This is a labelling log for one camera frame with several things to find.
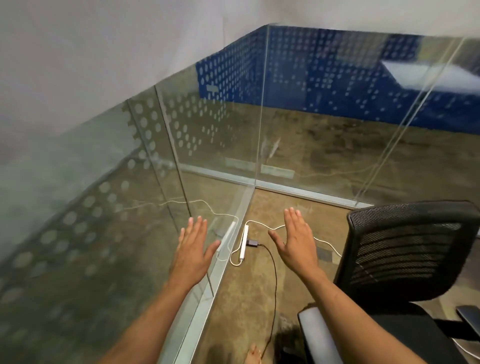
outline forearm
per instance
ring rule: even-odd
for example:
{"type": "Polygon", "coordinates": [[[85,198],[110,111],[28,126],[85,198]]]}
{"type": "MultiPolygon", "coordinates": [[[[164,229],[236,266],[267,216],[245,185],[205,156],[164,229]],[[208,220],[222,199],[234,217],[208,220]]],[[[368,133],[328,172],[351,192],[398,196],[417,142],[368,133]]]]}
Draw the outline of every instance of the forearm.
{"type": "Polygon", "coordinates": [[[330,282],[322,270],[309,272],[301,279],[315,299],[346,364],[425,364],[330,282]]]}
{"type": "Polygon", "coordinates": [[[189,290],[167,283],[99,364],[156,363],[168,330],[189,290]]]}

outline mesh backrest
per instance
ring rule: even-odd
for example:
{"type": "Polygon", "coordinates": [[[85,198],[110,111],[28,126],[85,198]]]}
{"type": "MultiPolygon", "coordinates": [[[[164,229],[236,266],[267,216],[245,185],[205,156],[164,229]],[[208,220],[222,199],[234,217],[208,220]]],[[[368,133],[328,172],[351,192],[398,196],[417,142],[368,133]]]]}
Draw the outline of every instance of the mesh backrest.
{"type": "Polygon", "coordinates": [[[424,301],[454,284],[480,227],[468,201],[351,211],[335,283],[357,302],[424,301]]]}

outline person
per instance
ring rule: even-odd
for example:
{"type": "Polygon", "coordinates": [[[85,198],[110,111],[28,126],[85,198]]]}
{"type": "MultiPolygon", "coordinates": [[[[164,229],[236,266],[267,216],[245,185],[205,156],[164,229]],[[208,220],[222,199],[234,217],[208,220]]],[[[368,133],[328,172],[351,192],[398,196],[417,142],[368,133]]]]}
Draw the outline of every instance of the person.
{"type": "MultiPolygon", "coordinates": [[[[278,254],[295,272],[314,298],[344,363],[350,364],[425,364],[412,350],[385,331],[368,314],[328,280],[317,264],[312,230],[300,211],[285,209],[287,242],[275,231],[268,234],[278,254]]],[[[205,253],[203,245],[207,221],[190,218],[181,229],[178,247],[162,292],[147,310],[132,323],[99,364],[153,364],[162,350],[165,337],[182,301],[190,289],[206,274],[220,241],[205,253]]],[[[261,352],[255,344],[249,348],[244,364],[261,364],[261,352]]]]}

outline office chair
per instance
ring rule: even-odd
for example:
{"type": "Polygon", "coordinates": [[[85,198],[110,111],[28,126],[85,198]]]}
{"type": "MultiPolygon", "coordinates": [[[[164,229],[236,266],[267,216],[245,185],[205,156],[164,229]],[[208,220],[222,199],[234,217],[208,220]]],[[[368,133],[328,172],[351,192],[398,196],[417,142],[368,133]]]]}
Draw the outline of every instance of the office chair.
{"type": "MultiPolygon", "coordinates": [[[[479,322],[470,315],[433,319],[412,302],[437,298],[453,286],[479,231],[480,211],[468,201],[425,201],[363,208],[347,220],[334,283],[427,363],[466,363],[449,338],[479,341],[479,322]]],[[[468,311],[480,317],[478,308],[468,311]]],[[[298,318],[307,361],[342,363],[318,308],[298,318]]]]}

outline hand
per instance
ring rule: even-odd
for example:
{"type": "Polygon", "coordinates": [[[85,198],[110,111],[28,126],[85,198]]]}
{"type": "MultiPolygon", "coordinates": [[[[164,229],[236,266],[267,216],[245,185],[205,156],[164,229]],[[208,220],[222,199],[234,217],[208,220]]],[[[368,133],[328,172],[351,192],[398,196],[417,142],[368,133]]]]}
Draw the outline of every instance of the hand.
{"type": "Polygon", "coordinates": [[[187,229],[182,228],[180,231],[179,244],[170,267],[169,284],[184,288],[188,292],[202,280],[220,245],[220,240],[216,240],[208,246],[204,254],[206,235],[207,220],[199,216],[194,225],[193,218],[188,219],[187,229]]]}
{"type": "Polygon", "coordinates": [[[283,212],[287,228],[287,244],[274,230],[268,235],[275,242],[278,254],[287,267],[293,270],[301,279],[319,270],[317,263],[317,247],[313,240],[310,226],[303,220],[299,210],[293,207],[283,212]]]}

